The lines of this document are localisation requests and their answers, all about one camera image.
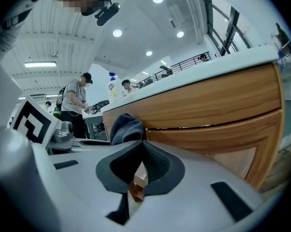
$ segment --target desk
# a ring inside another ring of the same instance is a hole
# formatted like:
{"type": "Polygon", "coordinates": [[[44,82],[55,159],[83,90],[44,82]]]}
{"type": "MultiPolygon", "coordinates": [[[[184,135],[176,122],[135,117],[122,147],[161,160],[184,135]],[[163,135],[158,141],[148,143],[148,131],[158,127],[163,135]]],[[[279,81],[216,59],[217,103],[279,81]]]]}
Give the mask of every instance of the desk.
{"type": "Polygon", "coordinates": [[[284,98],[273,46],[207,61],[101,109],[108,135],[122,113],[144,139],[213,157],[258,189],[277,155],[284,98]]]}
{"type": "Polygon", "coordinates": [[[99,125],[101,122],[103,122],[102,113],[97,113],[94,115],[83,114],[83,121],[89,130],[90,138],[96,139],[93,126],[99,125]]]}

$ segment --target gray fabric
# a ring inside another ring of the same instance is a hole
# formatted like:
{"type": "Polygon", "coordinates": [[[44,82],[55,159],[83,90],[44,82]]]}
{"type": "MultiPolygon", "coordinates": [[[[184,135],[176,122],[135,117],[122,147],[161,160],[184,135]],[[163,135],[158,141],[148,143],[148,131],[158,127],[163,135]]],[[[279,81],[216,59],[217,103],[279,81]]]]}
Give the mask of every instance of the gray fabric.
{"type": "Polygon", "coordinates": [[[85,88],[79,85],[77,80],[72,80],[68,83],[67,87],[65,88],[63,94],[63,102],[62,102],[62,111],[69,111],[69,112],[76,112],[78,114],[82,113],[82,108],[76,106],[71,100],[68,95],[69,92],[73,92],[76,94],[78,100],[80,100],[83,104],[86,103],[86,92],[85,88]]]}
{"type": "Polygon", "coordinates": [[[110,141],[112,145],[140,140],[143,138],[143,123],[129,114],[121,114],[111,129],[110,141]]]}

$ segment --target gray t-shirt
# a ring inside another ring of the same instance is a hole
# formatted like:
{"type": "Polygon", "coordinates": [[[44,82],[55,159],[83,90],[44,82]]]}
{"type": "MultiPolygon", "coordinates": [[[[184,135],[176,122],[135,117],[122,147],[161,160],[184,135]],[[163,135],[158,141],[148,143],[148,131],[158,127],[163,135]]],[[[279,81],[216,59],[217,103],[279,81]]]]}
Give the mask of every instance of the gray t-shirt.
{"type": "Polygon", "coordinates": [[[62,101],[62,111],[69,111],[69,112],[76,112],[78,114],[82,114],[82,108],[76,106],[69,97],[69,92],[73,92],[76,94],[76,97],[83,103],[86,103],[86,92],[85,88],[79,85],[77,80],[72,80],[68,83],[67,87],[65,88],[63,94],[63,101],[62,101]]]}

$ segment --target white bottle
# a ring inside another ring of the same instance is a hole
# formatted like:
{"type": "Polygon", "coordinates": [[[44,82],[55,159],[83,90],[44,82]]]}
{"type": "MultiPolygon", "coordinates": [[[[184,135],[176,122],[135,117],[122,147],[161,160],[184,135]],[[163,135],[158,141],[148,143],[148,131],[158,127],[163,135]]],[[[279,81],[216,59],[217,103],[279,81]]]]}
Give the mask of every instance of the white bottle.
{"type": "Polygon", "coordinates": [[[122,84],[115,79],[115,73],[110,72],[111,80],[108,83],[108,96],[110,104],[123,98],[122,84]]]}

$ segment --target drawer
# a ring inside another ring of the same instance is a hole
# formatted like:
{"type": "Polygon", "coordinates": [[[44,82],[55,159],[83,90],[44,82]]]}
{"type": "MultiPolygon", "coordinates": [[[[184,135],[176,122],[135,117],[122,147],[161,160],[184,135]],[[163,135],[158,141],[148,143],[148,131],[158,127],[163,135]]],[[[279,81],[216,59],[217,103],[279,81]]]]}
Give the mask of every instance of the drawer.
{"type": "Polygon", "coordinates": [[[218,125],[274,111],[281,107],[273,64],[210,78],[103,113],[107,127],[128,113],[145,128],[218,125]]]}
{"type": "Polygon", "coordinates": [[[228,125],[149,130],[151,141],[209,155],[258,188],[277,154],[282,131],[280,109],[228,125]]]}

